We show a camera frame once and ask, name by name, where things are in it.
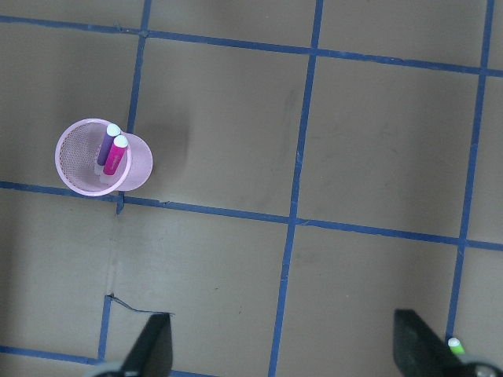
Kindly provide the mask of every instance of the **pink marker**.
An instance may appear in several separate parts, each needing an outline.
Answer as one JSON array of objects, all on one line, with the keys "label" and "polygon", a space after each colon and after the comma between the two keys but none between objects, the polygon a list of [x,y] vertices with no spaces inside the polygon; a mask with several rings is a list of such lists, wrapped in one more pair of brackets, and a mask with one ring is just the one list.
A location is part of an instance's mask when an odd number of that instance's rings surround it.
[{"label": "pink marker", "polygon": [[116,173],[120,160],[123,158],[124,152],[127,150],[127,144],[127,139],[124,135],[119,135],[113,139],[110,153],[108,154],[105,167],[103,168],[104,174],[113,175]]},{"label": "pink marker", "polygon": [[112,147],[113,139],[120,135],[120,128],[115,123],[110,123],[107,126],[105,135],[103,136],[103,142],[101,143],[100,153],[97,155],[97,164],[101,167],[104,166],[108,152]]}]

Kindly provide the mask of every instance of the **floor tile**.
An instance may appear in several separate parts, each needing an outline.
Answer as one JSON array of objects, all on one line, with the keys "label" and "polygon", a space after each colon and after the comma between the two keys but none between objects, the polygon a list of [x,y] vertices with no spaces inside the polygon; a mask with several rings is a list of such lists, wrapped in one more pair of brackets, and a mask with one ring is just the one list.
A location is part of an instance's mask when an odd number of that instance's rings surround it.
[{"label": "floor tile", "polygon": [[327,0],[320,47],[478,66],[486,2]]},{"label": "floor tile", "polygon": [[503,81],[488,78],[470,214],[469,238],[502,242],[503,135],[501,132]]},{"label": "floor tile", "polygon": [[0,14],[43,20],[140,27],[142,0],[2,0]]},{"label": "floor tile", "polygon": [[455,259],[449,245],[298,228],[277,376],[398,377],[394,311],[443,336]]},{"label": "floor tile", "polygon": [[299,215],[457,236],[477,78],[320,59]]},{"label": "floor tile", "polygon": [[503,254],[467,249],[454,334],[465,351],[501,365]]},{"label": "floor tile", "polygon": [[309,46],[315,0],[153,0],[149,28],[253,42]]},{"label": "floor tile", "polygon": [[[136,206],[119,221],[111,291],[134,308],[174,314],[174,369],[266,375],[286,225]],[[114,306],[110,360],[130,347],[127,316]]]},{"label": "floor tile", "polygon": [[103,118],[125,129],[138,38],[12,24],[0,32],[0,177],[65,187],[54,149],[67,127]]},{"label": "floor tile", "polygon": [[0,345],[96,357],[110,203],[0,192]]},{"label": "floor tile", "polygon": [[89,365],[0,353],[2,375],[8,377],[80,377]]},{"label": "floor tile", "polygon": [[154,167],[131,195],[288,214],[307,57],[149,40],[144,59]]}]

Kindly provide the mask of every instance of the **floor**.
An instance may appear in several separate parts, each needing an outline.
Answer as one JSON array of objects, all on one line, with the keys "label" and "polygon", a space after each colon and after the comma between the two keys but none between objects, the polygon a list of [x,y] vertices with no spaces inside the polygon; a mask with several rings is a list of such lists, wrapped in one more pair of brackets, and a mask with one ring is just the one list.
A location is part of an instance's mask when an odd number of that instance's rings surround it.
[{"label": "floor", "polygon": [[[0,2],[0,370],[81,376],[173,313],[173,376],[399,376],[397,308],[501,362],[503,0]],[[98,198],[102,118],[152,149]]]}]

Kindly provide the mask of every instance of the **marker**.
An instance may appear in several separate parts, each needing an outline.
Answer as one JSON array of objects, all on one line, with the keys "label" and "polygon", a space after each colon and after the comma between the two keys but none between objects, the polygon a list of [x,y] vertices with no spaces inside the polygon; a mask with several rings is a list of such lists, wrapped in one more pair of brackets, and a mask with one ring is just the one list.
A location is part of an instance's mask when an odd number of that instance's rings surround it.
[{"label": "marker", "polygon": [[128,142],[124,135],[119,135],[115,139],[113,139],[110,153],[108,154],[107,160],[105,162],[105,167],[103,168],[104,174],[113,175],[116,173],[120,160],[123,158],[124,152],[127,149],[127,145]]},{"label": "marker", "polygon": [[447,344],[449,345],[449,348],[450,348],[451,352],[454,353],[455,355],[462,355],[462,354],[464,354],[464,348],[461,345],[461,342],[459,341],[458,338],[451,338],[451,339],[449,339],[449,341],[447,342]]},{"label": "marker", "polygon": [[97,164],[99,166],[104,166],[108,154],[110,153],[110,148],[113,144],[113,139],[120,135],[120,128],[114,123],[110,123],[107,126],[105,135],[103,136],[103,142],[101,143],[100,153],[97,155]]}]

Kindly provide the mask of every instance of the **white marker cap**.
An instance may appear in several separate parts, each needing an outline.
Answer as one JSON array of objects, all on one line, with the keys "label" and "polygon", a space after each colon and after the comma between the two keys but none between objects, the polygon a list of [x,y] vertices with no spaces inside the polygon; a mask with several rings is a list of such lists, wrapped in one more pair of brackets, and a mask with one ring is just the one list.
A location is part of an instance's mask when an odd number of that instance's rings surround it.
[{"label": "white marker cap", "polygon": [[112,137],[119,136],[120,135],[119,126],[117,126],[115,123],[110,123],[107,126],[107,135]]},{"label": "white marker cap", "polygon": [[447,344],[449,344],[449,347],[457,347],[461,344],[461,342],[459,341],[459,339],[451,338],[451,339],[449,339]]},{"label": "white marker cap", "polygon": [[119,135],[115,139],[113,139],[113,144],[119,148],[125,148],[129,144],[124,135]]}]

